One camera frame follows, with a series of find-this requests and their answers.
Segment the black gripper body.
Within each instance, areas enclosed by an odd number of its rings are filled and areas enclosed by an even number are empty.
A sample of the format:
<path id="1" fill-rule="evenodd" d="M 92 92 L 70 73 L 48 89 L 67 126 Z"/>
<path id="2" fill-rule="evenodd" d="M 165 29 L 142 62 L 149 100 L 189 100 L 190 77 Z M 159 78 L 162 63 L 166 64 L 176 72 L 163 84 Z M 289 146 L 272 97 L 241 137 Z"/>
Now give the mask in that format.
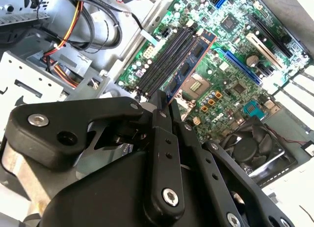
<path id="1" fill-rule="evenodd" d="M 61 190 L 43 227 L 225 227 L 226 213 L 177 152 L 135 152 Z"/>

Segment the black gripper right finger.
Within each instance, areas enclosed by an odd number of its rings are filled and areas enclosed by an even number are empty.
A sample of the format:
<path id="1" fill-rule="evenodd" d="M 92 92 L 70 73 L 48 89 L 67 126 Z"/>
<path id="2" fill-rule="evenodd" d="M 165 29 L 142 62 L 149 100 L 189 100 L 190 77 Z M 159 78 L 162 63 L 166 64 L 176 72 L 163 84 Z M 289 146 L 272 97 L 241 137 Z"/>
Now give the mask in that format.
<path id="1" fill-rule="evenodd" d="M 200 144 L 196 132 L 181 120 L 171 102 L 173 127 L 190 167 L 200 181 L 199 194 L 215 227 L 292 227 L 294 224 L 261 188 L 218 145 Z"/>

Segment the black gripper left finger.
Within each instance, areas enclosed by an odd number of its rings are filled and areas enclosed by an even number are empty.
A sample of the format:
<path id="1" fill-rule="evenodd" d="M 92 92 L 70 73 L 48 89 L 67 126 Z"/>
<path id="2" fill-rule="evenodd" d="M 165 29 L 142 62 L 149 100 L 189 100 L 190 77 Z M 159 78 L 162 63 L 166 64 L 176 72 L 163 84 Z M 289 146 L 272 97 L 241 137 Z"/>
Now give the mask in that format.
<path id="1" fill-rule="evenodd" d="M 129 97 L 25 104 L 5 130 L 4 166 L 44 204 L 64 188 L 135 152 L 177 152 L 167 96 L 152 111 Z"/>

